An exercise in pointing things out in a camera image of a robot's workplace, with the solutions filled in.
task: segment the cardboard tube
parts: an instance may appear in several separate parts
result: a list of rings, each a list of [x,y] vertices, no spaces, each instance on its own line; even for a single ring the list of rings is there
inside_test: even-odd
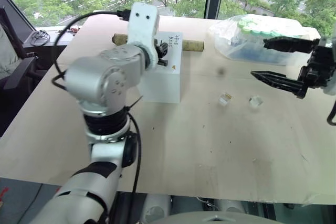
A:
[[[127,35],[126,34],[114,34],[112,37],[112,42],[117,46],[123,45],[127,43]],[[194,52],[203,52],[204,50],[204,42],[197,40],[186,40],[182,41],[182,50],[183,51],[194,51]]]

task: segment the small transparent cube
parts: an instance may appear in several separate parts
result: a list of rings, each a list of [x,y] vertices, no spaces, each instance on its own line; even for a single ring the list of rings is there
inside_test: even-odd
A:
[[[223,92],[220,97],[219,97],[219,103],[222,106],[226,106],[229,104],[230,100],[231,100],[232,96],[226,92]]]
[[[263,102],[264,102],[264,101],[263,101],[263,100],[261,99],[261,97],[258,96],[258,95],[254,95],[254,96],[252,96],[252,97],[250,98],[250,100],[249,100],[250,106],[251,106],[252,108],[257,108],[257,107],[259,107],[260,105],[262,105]]]

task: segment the wooden table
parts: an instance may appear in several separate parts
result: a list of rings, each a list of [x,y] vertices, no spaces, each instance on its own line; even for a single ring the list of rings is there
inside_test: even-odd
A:
[[[257,81],[251,70],[296,78],[299,67],[226,59],[207,34],[216,22],[160,18],[159,30],[204,40],[205,50],[183,52],[180,104],[140,101],[132,109],[143,139],[138,192],[336,204],[336,127],[326,123],[334,98],[309,90],[300,100]],[[127,22],[115,16],[90,17],[58,61],[66,69],[113,48],[113,34],[126,32]],[[88,164],[82,114],[51,85],[55,75],[52,67],[2,137],[0,176],[61,185]],[[218,104],[223,91],[233,96],[226,107]],[[260,108],[249,106],[251,95],[261,96]],[[138,97],[129,90],[128,104]],[[119,190],[131,190],[134,171],[123,171]]]

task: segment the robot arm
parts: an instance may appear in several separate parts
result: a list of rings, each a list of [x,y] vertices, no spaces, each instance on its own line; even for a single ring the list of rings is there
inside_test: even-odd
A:
[[[86,122],[91,162],[73,174],[32,223],[105,223],[122,169],[136,157],[137,134],[130,131],[125,98],[127,89],[158,62],[153,38],[157,11],[134,3],[128,43],[97,57],[79,58],[66,71],[66,89],[77,99]]]
[[[311,53],[307,66],[303,66],[297,80],[287,78],[284,74],[271,71],[252,71],[251,74],[267,85],[292,92],[303,99],[308,88],[322,88],[325,94],[336,95],[336,25],[330,45],[325,39],[305,40],[290,37],[264,39],[264,47],[282,52]],[[336,102],[327,117],[327,123],[335,126]]]

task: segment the chair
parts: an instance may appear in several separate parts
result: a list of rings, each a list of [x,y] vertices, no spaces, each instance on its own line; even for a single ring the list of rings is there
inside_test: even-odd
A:
[[[47,70],[37,68],[37,54],[26,54],[4,8],[0,8],[0,136]]]

